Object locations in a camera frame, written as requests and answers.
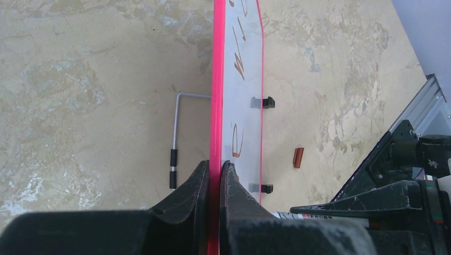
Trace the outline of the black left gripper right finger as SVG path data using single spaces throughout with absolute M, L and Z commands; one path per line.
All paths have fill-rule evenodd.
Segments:
M 222 167 L 221 254 L 376 254 L 362 226 L 347 220 L 279 219 L 239 183 L 235 165 Z

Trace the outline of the red marker cap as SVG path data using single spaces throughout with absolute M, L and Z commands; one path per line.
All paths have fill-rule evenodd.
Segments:
M 304 154 L 304 148 L 303 147 L 298 147 L 295 149 L 295 153 L 294 153 L 294 158 L 293 158 L 293 167 L 294 168 L 300 168 L 301 162 L 302 162 L 302 158 L 303 158 L 303 154 Z

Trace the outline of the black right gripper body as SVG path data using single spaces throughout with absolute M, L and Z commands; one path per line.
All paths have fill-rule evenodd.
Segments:
M 436 180 L 416 180 L 406 202 L 371 218 L 378 254 L 450 254 L 450 202 Z

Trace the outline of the black whiteboard clip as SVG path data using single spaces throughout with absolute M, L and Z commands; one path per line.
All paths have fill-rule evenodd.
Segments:
M 249 191 L 270 194 L 273 192 L 273 185 L 272 184 L 250 183 Z
M 275 100 L 272 97 L 267 97 L 263 99 L 252 97 L 250 100 L 250 108 L 257 109 L 275 108 Z

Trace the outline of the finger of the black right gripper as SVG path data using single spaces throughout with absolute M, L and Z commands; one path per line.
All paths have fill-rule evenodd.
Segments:
M 292 214 L 317 214 L 357 218 L 381 218 L 423 209 L 420 185 L 399 181 L 321 205 L 290 208 Z

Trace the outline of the aluminium frame rail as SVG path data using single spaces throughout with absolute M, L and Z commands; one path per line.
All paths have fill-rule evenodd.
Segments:
M 418 137 L 430 134 L 450 135 L 450 102 L 434 74 L 413 97 L 398 118 L 389 128 L 393 132 L 402 120 L 408 120 L 412 133 Z

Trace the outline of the pink framed whiteboard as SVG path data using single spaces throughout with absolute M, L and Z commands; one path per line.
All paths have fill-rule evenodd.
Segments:
M 210 128 L 210 220 L 207 253 L 219 253 L 222 167 L 261 200 L 264 32 L 258 1 L 215 1 Z

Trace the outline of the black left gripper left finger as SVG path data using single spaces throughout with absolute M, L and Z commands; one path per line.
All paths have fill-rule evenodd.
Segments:
M 205 254 L 208 161 L 147 210 L 33 212 L 1 234 L 1 254 Z

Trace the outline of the white whiteboard marker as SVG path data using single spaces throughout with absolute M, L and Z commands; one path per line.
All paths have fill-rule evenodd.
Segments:
M 365 228 L 370 228 L 370 221 L 366 218 L 355 218 L 355 217 L 340 217 L 340 216 L 329 216 L 329 215 L 315 215 L 315 214 L 293 214 L 290 212 L 273 212 L 278 219 L 334 219 L 334 220 L 347 220 L 355 224 L 361 225 Z

